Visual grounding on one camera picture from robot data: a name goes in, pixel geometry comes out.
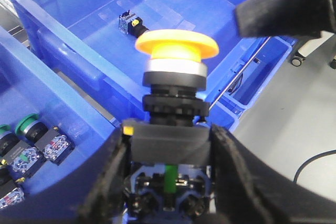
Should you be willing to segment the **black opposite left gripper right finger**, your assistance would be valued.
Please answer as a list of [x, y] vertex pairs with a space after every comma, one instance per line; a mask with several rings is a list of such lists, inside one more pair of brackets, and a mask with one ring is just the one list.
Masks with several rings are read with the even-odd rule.
[[241, 37], [335, 33], [335, 0], [246, 0], [235, 9]]

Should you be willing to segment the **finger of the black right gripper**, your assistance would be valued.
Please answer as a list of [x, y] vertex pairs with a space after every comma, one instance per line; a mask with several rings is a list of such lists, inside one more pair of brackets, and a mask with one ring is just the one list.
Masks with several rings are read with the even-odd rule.
[[232, 133], [211, 126], [215, 206], [227, 223], [335, 223], [335, 202], [266, 165]]

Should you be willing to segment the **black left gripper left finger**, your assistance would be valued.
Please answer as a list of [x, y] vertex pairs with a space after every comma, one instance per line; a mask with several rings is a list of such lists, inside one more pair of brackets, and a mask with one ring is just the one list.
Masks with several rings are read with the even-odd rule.
[[78, 223], [119, 223], [124, 209], [124, 180], [129, 171], [129, 142], [117, 128], [108, 138], [108, 156], [78, 210]]

